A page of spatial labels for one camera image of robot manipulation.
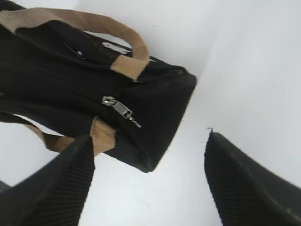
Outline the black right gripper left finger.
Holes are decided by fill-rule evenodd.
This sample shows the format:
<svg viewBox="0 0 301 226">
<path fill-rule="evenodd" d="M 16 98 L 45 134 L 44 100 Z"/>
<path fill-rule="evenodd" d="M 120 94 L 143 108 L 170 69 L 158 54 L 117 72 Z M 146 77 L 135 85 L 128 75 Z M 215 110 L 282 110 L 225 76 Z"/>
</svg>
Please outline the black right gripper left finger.
<svg viewBox="0 0 301 226">
<path fill-rule="evenodd" d="M 0 224 L 78 225 L 94 170 L 92 138 L 79 137 L 39 171 L 0 193 Z"/>
</svg>

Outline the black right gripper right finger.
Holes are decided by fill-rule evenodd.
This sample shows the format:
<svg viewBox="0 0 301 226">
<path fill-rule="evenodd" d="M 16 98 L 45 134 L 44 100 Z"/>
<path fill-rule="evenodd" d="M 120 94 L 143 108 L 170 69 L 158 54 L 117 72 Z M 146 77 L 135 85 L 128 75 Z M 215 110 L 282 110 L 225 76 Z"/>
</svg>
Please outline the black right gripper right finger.
<svg viewBox="0 0 301 226">
<path fill-rule="evenodd" d="M 301 190 L 210 132 L 204 169 L 224 226 L 299 226 Z"/>
</svg>

